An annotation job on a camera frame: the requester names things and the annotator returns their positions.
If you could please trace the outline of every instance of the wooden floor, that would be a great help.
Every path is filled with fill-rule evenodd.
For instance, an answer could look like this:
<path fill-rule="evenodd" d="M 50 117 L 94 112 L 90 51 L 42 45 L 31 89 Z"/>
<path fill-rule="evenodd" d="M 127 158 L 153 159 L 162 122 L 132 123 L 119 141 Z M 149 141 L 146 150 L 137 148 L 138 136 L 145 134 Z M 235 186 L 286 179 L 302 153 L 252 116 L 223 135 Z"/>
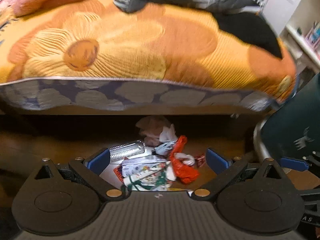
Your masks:
<path fill-rule="evenodd" d="M 0 169 L 27 176 L 36 161 L 43 157 L 55 163 L 67 163 L 75 157 L 88 157 L 103 147 L 111 147 L 140 139 L 135 123 L 141 116 L 31 116 L 29 121 L 39 130 L 33 137 L 5 116 L 0 117 Z M 243 155 L 244 132 L 261 117 L 230 119 L 228 116 L 169 116 L 177 135 L 188 137 L 184 153 L 198 156 L 213 147 L 219 153 L 233 157 Z M 189 184 L 179 182 L 174 187 L 199 188 L 216 175 L 208 167 L 200 170 L 199 178 Z M 320 180 L 309 172 L 291 171 L 288 175 L 298 189 L 313 188 Z M 0 204 L 10 207 L 23 177 L 0 173 Z"/>

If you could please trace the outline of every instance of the flower pattern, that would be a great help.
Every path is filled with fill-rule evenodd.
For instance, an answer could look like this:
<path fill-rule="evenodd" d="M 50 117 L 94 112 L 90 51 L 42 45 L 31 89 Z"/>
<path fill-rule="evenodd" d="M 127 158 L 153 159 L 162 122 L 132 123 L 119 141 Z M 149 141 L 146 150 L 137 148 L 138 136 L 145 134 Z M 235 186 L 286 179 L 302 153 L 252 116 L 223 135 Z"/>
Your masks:
<path fill-rule="evenodd" d="M 241 90 L 188 89 L 158 82 L 28 80 L 0 86 L 1 97 L 10 105 L 26 110 L 44 110 L 56 106 L 77 105 L 94 109 L 122 111 L 149 105 L 171 106 L 233 105 L 262 111 L 271 99 L 261 92 Z"/>
<path fill-rule="evenodd" d="M 259 90 L 280 100 L 293 88 L 294 63 L 280 42 L 283 60 L 220 30 L 208 12 L 149 3 L 125 14 L 112 0 L 86 0 L 45 19 L 12 46 L 0 82 L 43 76 L 140 78 Z M 284 78 L 292 83 L 282 92 Z"/>
<path fill-rule="evenodd" d="M 157 52 L 144 48 L 137 38 L 152 40 L 162 31 L 156 22 L 138 22 L 122 14 L 101 18 L 92 12 L 76 12 L 61 29 L 41 30 L 32 38 L 26 48 L 29 59 L 22 76 L 161 79 L 166 70 L 164 60 Z"/>

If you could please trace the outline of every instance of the screw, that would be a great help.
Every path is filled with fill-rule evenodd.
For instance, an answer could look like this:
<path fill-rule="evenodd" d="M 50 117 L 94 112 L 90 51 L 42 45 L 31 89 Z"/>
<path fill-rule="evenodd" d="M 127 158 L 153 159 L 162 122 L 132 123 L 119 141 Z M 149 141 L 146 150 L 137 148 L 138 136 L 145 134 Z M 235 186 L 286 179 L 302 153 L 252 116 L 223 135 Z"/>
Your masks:
<path fill-rule="evenodd" d="M 232 115 L 230 115 L 230 117 L 233 118 L 233 119 L 238 119 L 239 114 L 232 114 Z"/>
<path fill-rule="evenodd" d="M 119 189 L 109 189 L 107 192 L 106 192 L 106 195 L 108 197 L 120 197 L 122 195 L 122 191 L 119 190 Z"/>
<path fill-rule="evenodd" d="M 233 161 L 239 161 L 239 160 L 241 160 L 241 159 L 242 159 L 242 158 L 239 157 L 239 156 L 236 156 L 236 157 L 233 157 L 233 158 L 232 158 Z"/>
<path fill-rule="evenodd" d="M 196 191 L 194 191 L 194 193 L 198 197 L 207 197 L 210 195 L 210 191 L 205 188 L 199 188 Z"/>

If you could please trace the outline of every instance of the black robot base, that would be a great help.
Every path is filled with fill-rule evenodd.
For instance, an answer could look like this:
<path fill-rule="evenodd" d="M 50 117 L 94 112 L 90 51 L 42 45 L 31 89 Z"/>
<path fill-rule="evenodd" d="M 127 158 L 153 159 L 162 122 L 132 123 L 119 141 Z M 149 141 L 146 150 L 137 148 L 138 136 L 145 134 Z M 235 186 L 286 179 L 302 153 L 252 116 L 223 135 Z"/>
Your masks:
<path fill-rule="evenodd" d="M 65 165 L 43 159 L 13 201 L 14 239 L 300 240 L 299 225 L 318 225 L 320 191 L 296 190 L 271 158 L 260 165 L 246 155 L 190 197 L 113 187 L 92 171 L 108 154 Z"/>

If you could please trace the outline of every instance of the floral fabric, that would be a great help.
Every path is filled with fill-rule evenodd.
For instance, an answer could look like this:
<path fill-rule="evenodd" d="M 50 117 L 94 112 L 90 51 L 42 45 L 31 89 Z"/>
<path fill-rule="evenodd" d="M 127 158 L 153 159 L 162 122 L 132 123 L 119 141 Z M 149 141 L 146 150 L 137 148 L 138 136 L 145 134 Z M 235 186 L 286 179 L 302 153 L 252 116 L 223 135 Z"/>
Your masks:
<path fill-rule="evenodd" d="M 12 20 L 0 40 L 4 85 L 38 77 L 149 80 L 282 101 L 295 81 L 281 41 L 282 60 L 221 31 L 210 13 L 169 5 L 125 14 L 112 0 L 86 0 Z"/>
<path fill-rule="evenodd" d="M 208 90 L 160 82 L 121 80 L 27 80 L 0 86 L 0 96 L 12 106 L 45 110 L 83 106 L 122 111 L 137 106 L 240 106 L 263 111 L 272 99 L 260 92 Z"/>

